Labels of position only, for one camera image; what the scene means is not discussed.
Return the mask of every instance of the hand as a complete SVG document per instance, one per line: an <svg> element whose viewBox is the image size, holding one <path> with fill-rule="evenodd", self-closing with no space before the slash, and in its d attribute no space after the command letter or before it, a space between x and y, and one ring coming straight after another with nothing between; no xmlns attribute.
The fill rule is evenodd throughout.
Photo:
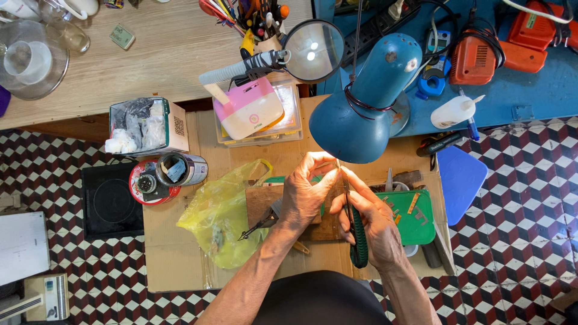
<svg viewBox="0 0 578 325"><path fill-rule="evenodd" d="M349 184L355 189L349 195L349 203L360 212L368 243L369 262L380 273L387 273L407 262L390 207L371 192L356 174L345 167L342 168L349 176ZM339 232L342 238L354 245L355 240L350 232L350 222L343 209L344 205L345 194L341 194L333 200L329 212L332 215L339 214L341 224Z"/></svg>
<svg viewBox="0 0 578 325"><path fill-rule="evenodd" d="M295 239L313 221L339 177L333 164L323 165L329 161L335 161L335 157L326 152L308 152L293 173L285 178L281 216L276 226L290 230ZM312 178L323 174L325 176L319 183L311 185Z"/></svg>

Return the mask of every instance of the blue workbench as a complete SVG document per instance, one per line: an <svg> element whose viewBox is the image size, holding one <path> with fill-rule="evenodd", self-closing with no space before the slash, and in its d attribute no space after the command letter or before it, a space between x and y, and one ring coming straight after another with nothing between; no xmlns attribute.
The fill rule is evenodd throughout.
<svg viewBox="0 0 578 325"><path fill-rule="evenodd" d="M493 23L493 7L499 1L478 1L477 16L484 17ZM315 0L316 15L321 19L332 20L346 36L355 29L357 18L355 14L336 16L334 18L331 12L332 2L335 3L335 0ZM552 0L552 2L561 4L560 0ZM454 13L462 14L462 17L458 20L460 29L467 20L471 4L472 1L468 0L450 0L447 3ZM571 4L575 9L575 13L578 14L578 1L571 1ZM425 30L431 26L430 17L434 7L435 5L433 4L424 4L419 14L400 28L399 32L414 37L420 45L424 44ZM436 13L436 18L439 19L445 15L446 13L440 9ZM370 16L370 13L364 15L364 20L370 18ZM506 20L501 26L500 40L505 39L511 22L512 19ZM451 23L444 24L438 29L451 31L452 25ZM573 54L564 47L549 47L547 51L546 64L538 73L519 72L503 67L496 70L494 78L486 85L462 86L465 94L471 98L486 95L476 105L477 110L474 118L479 128L517 121L545 120L578 115L578 55ZM357 72L363 68L364 57L358 59ZM349 82L348 75L350 73L351 65L341 69L340 75L335 75L320 85L318 94L330 94L335 89L342 88ZM406 127L398 136L442 131L431 124L429 117L434 109L458 96L458 87L449 84L446 85L441 96L431 97L426 101L415 97L416 90L416 82L406 90L410 98L412 113ZM466 122L444 131L461 129L466 129Z"/></svg>

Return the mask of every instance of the clamp meter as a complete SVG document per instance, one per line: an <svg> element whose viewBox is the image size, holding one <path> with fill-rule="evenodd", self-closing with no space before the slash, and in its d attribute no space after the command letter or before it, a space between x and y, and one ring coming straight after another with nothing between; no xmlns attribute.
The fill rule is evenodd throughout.
<svg viewBox="0 0 578 325"><path fill-rule="evenodd" d="M446 74L450 71L451 61L447 60L447 45L450 43L451 33L448 31L438 31L438 50L439 57L434 57L425 66L421 78L417 82L417 87L422 94L427 96L440 96L446 85ZM435 49L434 31L429 31L426 53L433 53Z"/></svg>

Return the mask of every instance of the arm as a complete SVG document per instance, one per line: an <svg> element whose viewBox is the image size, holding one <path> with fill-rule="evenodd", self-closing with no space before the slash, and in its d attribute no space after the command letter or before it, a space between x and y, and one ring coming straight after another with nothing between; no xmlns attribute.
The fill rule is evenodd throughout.
<svg viewBox="0 0 578 325"><path fill-rule="evenodd" d="M313 221L339 174L327 153L307 153L285 179L279 221L263 244L205 309L198 324L250 324L255 319L273 276L297 238ZM311 185L317 175L327 173Z"/></svg>
<svg viewBox="0 0 578 325"><path fill-rule="evenodd" d="M360 212L369 248L369 262L381 276L383 290L390 296L395 316L400 324L441 324L434 306L417 278L416 272L405 256L393 212L367 185L347 168L351 192L350 203ZM343 210L345 196L336 197L330 212L339 214L341 234L355 244L349 231L349 218Z"/></svg>

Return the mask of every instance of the plastic bottle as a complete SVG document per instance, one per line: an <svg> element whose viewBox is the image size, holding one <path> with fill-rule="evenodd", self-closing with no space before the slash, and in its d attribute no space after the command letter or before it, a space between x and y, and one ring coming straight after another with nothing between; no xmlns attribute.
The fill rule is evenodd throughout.
<svg viewBox="0 0 578 325"><path fill-rule="evenodd" d="M463 122L476 113L476 103L486 95L472 100L467 96L458 96L432 112L431 121L436 128L449 128Z"/></svg>

